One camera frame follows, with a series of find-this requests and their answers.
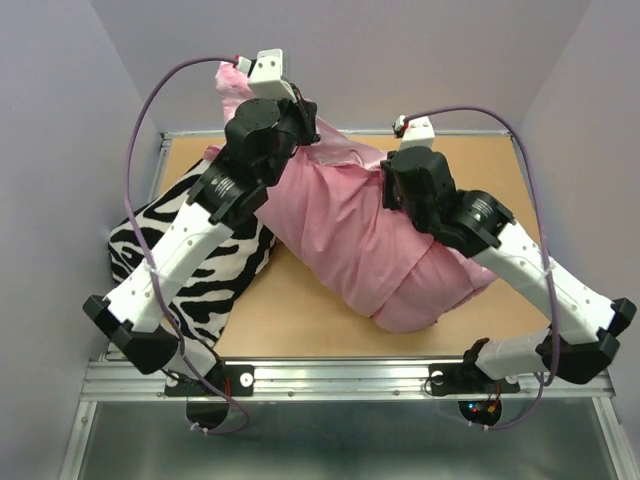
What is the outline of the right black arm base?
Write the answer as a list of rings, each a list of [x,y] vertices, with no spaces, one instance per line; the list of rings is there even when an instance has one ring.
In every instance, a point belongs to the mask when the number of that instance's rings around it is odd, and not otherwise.
[[[433,363],[428,366],[428,375],[423,390],[432,396],[449,395],[495,395],[515,394],[521,391],[518,381],[492,380],[474,365],[462,362]]]

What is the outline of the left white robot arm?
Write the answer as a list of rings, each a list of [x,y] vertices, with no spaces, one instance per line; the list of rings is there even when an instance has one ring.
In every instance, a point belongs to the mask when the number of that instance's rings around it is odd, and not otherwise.
[[[202,394],[221,386],[214,354],[162,326],[166,308],[206,257],[267,201],[297,149],[319,141],[316,115],[316,103],[304,99],[241,103],[225,127],[225,145],[167,232],[123,283],[84,302],[84,313],[141,373],[180,373]]]

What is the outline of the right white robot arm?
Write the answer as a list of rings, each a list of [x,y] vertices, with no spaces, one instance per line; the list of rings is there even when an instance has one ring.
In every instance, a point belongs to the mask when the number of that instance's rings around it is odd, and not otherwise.
[[[488,269],[550,322],[534,334],[484,338],[443,379],[482,390],[493,381],[549,372],[583,385],[605,370],[636,306],[611,300],[544,255],[513,213],[491,194],[456,187],[447,159],[425,146],[391,152],[382,163],[383,205],[414,228]]]

